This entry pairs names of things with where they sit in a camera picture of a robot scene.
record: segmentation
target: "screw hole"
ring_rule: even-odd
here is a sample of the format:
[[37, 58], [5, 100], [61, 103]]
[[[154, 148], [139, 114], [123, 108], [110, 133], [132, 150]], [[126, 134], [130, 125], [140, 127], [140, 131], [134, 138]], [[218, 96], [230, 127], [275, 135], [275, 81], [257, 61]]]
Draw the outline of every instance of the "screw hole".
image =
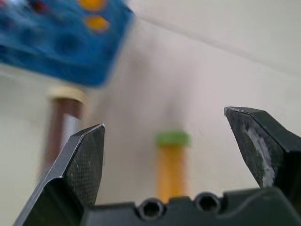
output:
[[204, 212], [218, 213], [221, 209], [221, 204], [218, 197], [211, 193], [200, 194], [195, 199], [195, 204], [199, 210]]
[[144, 220], [156, 220], [164, 213], [164, 204], [158, 199], [145, 200], [138, 208]]

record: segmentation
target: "scuffed paint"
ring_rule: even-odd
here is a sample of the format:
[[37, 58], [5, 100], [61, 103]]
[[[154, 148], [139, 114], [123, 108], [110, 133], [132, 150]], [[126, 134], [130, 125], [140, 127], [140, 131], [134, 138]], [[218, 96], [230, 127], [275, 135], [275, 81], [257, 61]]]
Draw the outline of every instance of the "scuffed paint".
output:
[[266, 146], [266, 143], [264, 142], [264, 139], [261, 138], [256, 133], [256, 130], [254, 130], [253, 128], [250, 128], [248, 130], [243, 128], [242, 131], [249, 136], [249, 138], [253, 142], [255, 149], [258, 151], [258, 153], [260, 153], [262, 157], [262, 166], [264, 170], [264, 175], [262, 177], [262, 186], [263, 187], [272, 186], [275, 180], [275, 172], [272, 168], [271, 156]]

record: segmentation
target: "orange circle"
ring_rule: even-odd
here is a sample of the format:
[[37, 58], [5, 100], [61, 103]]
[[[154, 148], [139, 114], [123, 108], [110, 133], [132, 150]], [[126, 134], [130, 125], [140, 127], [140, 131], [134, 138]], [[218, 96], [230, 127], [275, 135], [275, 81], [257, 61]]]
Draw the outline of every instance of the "orange circle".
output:
[[80, 5], [88, 11], [96, 12], [105, 6], [105, 0], [79, 0]]
[[110, 23], [102, 16], [89, 16], [86, 18], [86, 25], [92, 31], [103, 32], [107, 30], [107, 28], [110, 26]]

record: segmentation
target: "green cap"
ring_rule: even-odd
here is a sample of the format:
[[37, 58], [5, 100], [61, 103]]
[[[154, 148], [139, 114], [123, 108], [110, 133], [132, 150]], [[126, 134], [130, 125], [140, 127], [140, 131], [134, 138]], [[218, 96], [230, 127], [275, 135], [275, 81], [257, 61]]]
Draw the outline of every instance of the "green cap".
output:
[[188, 133], [181, 130], [165, 131], [160, 132], [157, 135], [157, 145], [178, 145], [187, 146], [189, 144], [190, 138]]

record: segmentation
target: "blue tube rack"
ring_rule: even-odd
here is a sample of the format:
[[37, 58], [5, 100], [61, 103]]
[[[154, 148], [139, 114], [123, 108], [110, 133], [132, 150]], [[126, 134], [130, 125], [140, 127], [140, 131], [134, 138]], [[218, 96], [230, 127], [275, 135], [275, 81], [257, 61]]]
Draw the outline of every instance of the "blue tube rack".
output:
[[[0, 62], [85, 86], [108, 78], [133, 12], [122, 0], [107, 0], [94, 14], [77, 0], [44, 0], [51, 13], [28, 5], [0, 7]], [[85, 18], [102, 16], [103, 32], [90, 30]]]

